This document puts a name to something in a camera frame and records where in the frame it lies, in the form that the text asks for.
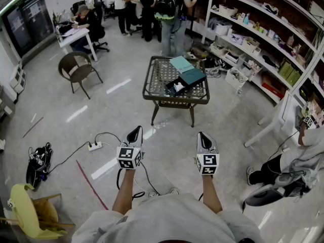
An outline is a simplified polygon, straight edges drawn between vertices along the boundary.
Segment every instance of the white desk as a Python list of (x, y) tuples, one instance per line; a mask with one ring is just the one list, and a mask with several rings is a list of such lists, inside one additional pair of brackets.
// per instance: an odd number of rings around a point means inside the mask
[(296, 116), (300, 108), (302, 108), (302, 106), (298, 101), (289, 92), (286, 92), (285, 97), (274, 107), (274, 109), (258, 122), (259, 125), (262, 125), (266, 121), (272, 119), (271, 123), (253, 138), (248, 140), (244, 146), (249, 147), (252, 143), (261, 139), (272, 130), (277, 131), (279, 136), (284, 140), (297, 132), (282, 146), (282, 148), (287, 148), (287, 146), (298, 146), (299, 132), (295, 126)]
[(97, 55), (95, 53), (95, 50), (93, 49), (93, 46), (92, 46), (92, 43), (91, 43), (88, 32), (89, 32), (88, 29), (83, 28), (83, 29), (80, 29), (79, 31), (77, 31), (75, 34), (64, 38), (63, 41), (61, 41), (61, 42), (59, 41), (59, 45), (60, 45), (61, 48), (63, 48), (64, 53), (68, 54), (67, 49), (66, 49), (67, 45), (70, 45), (72, 42), (74, 42), (74, 41), (76, 41), (76, 40), (78, 40), (78, 39), (85, 36), (87, 38), (91, 53), (93, 55), (93, 58), (95, 59), (95, 61), (98, 61)]

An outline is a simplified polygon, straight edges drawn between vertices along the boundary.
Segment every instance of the bag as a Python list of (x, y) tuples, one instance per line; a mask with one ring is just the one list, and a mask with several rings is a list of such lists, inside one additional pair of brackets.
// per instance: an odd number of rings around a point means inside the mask
[(154, 17), (158, 21), (173, 24), (179, 15), (177, 0), (157, 0), (155, 4)]
[(41, 181), (46, 181), (52, 155), (53, 150), (49, 142), (45, 147), (37, 148), (34, 153), (29, 155), (26, 183), (31, 184), (35, 190)]

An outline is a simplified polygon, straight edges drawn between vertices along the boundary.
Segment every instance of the red line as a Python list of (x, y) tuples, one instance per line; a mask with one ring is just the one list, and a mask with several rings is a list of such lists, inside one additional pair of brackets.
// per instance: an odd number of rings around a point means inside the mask
[(108, 210), (107, 206), (103, 203), (103, 201), (101, 200), (101, 198), (99, 197), (99, 195), (97, 194), (96, 190), (93, 188), (93, 186), (91, 185), (89, 179), (87, 178), (86, 174), (84, 173), (82, 167), (80, 166), (79, 162), (76, 160), (77, 165), (79, 166), (81, 173), (83, 174), (84, 178), (86, 179), (87, 183), (90, 185), (90, 187), (92, 188), (93, 192), (95, 193), (96, 197), (99, 199), (99, 201), (101, 202), (102, 206)]

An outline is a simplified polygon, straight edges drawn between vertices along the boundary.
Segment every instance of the brown chair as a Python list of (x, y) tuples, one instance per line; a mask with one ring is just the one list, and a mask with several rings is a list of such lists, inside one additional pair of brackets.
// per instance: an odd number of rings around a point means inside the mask
[[(82, 61), (82, 63), (84, 64), (79, 65), (75, 59), (76, 57), (80, 57), (79, 61)], [(85, 92), (89, 99), (89, 95), (86, 93), (85, 89), (82, 86), (82, 80), (85, 79), (91, 72), (96, 72), (99, 80), (101, 81), (101, 83), (103, 83), (97, 70), (95, 70), (94, 67), (91, 65), (90, 58), (84, 52), (71, 52), (65, 55), (59, 63), (59, 73), (62, 77), (71, 82), (72, 92), (74, 93), (73, 83), (79, 83), (82, 90)]]

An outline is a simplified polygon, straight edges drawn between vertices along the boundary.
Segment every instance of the backpack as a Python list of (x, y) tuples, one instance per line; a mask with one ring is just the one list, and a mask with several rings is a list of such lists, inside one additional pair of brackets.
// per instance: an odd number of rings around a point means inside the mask
[(163, 21), (169, 24), (175, 22), (179, 16), (179, 6), (177, 0), (156, 0), (154, 17), (158, 21)]

